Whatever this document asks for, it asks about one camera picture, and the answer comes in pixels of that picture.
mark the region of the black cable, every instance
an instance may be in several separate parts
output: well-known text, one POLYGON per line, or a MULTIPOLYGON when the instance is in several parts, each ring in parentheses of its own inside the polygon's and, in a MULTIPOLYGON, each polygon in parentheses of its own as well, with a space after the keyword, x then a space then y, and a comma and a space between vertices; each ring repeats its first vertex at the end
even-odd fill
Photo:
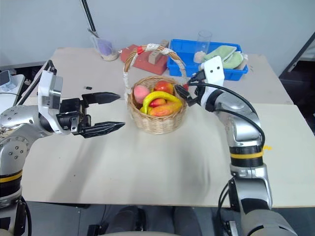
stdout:
POLYGON ((212 87, 212 88, 216 88, 216 89, 221 89, 223 91, 226 91, 236 97, 238 97, 239 99, 241 99, 243 102, 245 102, 246 105, 249 106, 249 108, 252 110, 252 112, 254 112, 256 115, 257 115, 257 112, 255 110, 255 108, 252 106, 252 104, 247 100, 245 99, 244 97, 242 97, 241 95, 239 95, 238 93, 228 89, 228 88, 225 88, 225 87, 222 87, 222 86, 219 86, 219 85, 213 85, 213 84, 207 84, 207 83, 188 83, 188 86, 198 86, 198 85, 203 85, 203 86, 206 86, 206 87, 212 87))
POLYGON ((18 94, 12 93, 12 92, 0 92, 0 94, 12 94, 12 95, 18 96, 18 94))
POLYGON ((222 195, 223 195, 223 192, 227 189, 228 187, 228 183, 226 183, 226 185, 224 186, 224 188, 222 189, 221 193, 220 193, 220 196, 219 196, 219 202, 218 202, 218 205, 220 204, 220 202, 222 201, 222 195))
MULTIPOLYGON (((47 64, 45 65, 43 70, 48 70, 48 68, 50 67, 50 71, 54 73, 54 75, 57 74, 57 69, 55 68, 53 62, 51 60, 47 61, 47 64)), ((39 84, 40 81, 40 77, 41 77, 42 73, 40 73, 39 77, 36 79, 35 82, 32 83, 31 87, 29 88, 29 90, 26 92, 26 94, 21 98, 21 100, 19 101, 18 105, 23 105, 24 102, 26 101, 26 99, 30 96, 30 94, 33 92, 33 90, 36 88, 36 86, 39 84)))
POLYGON ((226 198, 227 195, 228 195, 228 191, 226 191, 226 193, 224 194, 224 196, 223 196, 223 198, 222 198, 222 201, 219 202, 218 210, 217 210, 217 216, 218 216, 218 218, 219 218, 219 221, 220 221, 221 225, 223 226, 224 230, 226 231, 226 233, 227 233, 229 236, 231 236, 231 233, 229 232, 229 230, 228 230, 228 228, 227 228, 225 222, 222 220, 222 217, 221 217, 222 205, 223 205, 223 202, 224 202, 224 200, 225 200, 225 198, 226 198))
POLYGON ((26 217, 28 219, 28 236, 32 236, 32 219, 31 219, 31 212, 29 209, 28 204, 26 203, 25 199, 23 196, 21 196, 21 201, 25 203, 25 210, 26 210, 26 217))
POLYGON ((233 111, 225 110, 225 109, 216 109, 216 110, 214 110, 214 112, 226 112, 226 113, 232 114, 232 115, 234 115, 234 116, 236 116, 236 117, 239 117, 239 118, 241 118, 241 119, 246 120, 249 124, 251 124, 252 126, 254 126, 255 129, 257 129, 257 131, 260 133, 260 135, 261 135, 261 148, 264 147, 264 145, 265 145, 265 140, 266 140, 266 138, 265 138, 265 133, 264 133, 264 131, 258 126, 258 124, 256 124, 254 121, 252 121, 251 119, 247 118, 247 117, 244 116, 244 115, 238 114, 238 113, 233 112, 233 111))

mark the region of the white device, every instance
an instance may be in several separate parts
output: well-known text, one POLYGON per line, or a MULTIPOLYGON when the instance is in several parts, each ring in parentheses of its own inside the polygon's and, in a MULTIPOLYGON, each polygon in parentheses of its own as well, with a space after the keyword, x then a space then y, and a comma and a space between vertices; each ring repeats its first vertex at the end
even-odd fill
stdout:
POLYGON ((48 120, 55 133, 67 135, 70 133, 70 130, 64 130, 57 120, 62 88, 62 77, 54 75, 53 72, 43 70, 38 85, 38 111, 48 120))
MULTIPOLYGON (((202 63, 201 68, 204 69, 206 75, 205 83, 223 86, 224 82, 224 72, 223 72, 223 64, 220 56, 216 56, 211 58, 210 60, 202 63)), ((216 88, 206 87, 205 93, 201 98, 200 105, 205 108, 207 99, 209 95, 215 91, 216 88)))

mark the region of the apple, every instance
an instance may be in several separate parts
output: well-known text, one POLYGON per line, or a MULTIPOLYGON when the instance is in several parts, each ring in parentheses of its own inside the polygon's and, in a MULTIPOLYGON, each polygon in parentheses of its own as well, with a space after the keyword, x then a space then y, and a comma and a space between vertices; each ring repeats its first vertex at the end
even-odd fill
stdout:
POLYGON ((173 95, 174 86, 167 81, 159 81, 157 82, 156 86, 154 87, 154 91, 163 91, 173 95))

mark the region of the white table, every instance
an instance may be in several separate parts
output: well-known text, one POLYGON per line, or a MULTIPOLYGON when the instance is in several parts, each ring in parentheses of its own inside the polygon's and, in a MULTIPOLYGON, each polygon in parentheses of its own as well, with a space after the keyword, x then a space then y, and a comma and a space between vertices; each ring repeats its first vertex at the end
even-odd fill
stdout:
POLYGON ((2 91, 0 90, 0 114, 5 111, 6 109, 14 106, 17 102, 18 95, 21 91, 23 82, 24 82, 24 75, 15 75, 11 77, 12 83, 16 85, 15 88, 9 91, 2 91))
MULTIPOLYGON (((299 110, 294 105, 254 107, 272 148, 264 162, 274 206, 315 206, 315 137, 299 110)), ((88 112, 93 122, 126 125, 90 139, 55 134, 37 140, 23 169, 28 201, 217 205, 230 178, 230 157, 224 127, 214 114, 193 106, 178 130, 152 135, 135 126, 124 101, 92 105, 88 112)))
MULTIPOLYGON (((84 93, 108 91, 124 94, 123 62, 104 61, 93 48, 58 48, 51 57, 57 75, 63 77, 63 97, 80 97, 84 93)), ((264 55, 249 54, 249 71, 240 81, 225 81, 224 86, 243 95, 250 102, 293 104, 264 55)), ((129 80, 153 75, 133 67, 129 80)))

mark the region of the red fruit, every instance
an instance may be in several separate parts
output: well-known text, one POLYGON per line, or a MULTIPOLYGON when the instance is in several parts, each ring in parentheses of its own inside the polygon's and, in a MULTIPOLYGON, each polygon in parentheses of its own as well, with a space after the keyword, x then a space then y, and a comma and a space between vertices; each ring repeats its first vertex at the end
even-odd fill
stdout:
POLYGON ((163 91, 173 95, 174 86, 167 81, 159 81, 154 87, 154 91, 163 91))
POLYGON ((157 98, 157 99, 154 99, 150 104, 149 106, 150 107, 158 107, 160 105, 164 105, 166 104, 166 100, 164 98, 157 98))

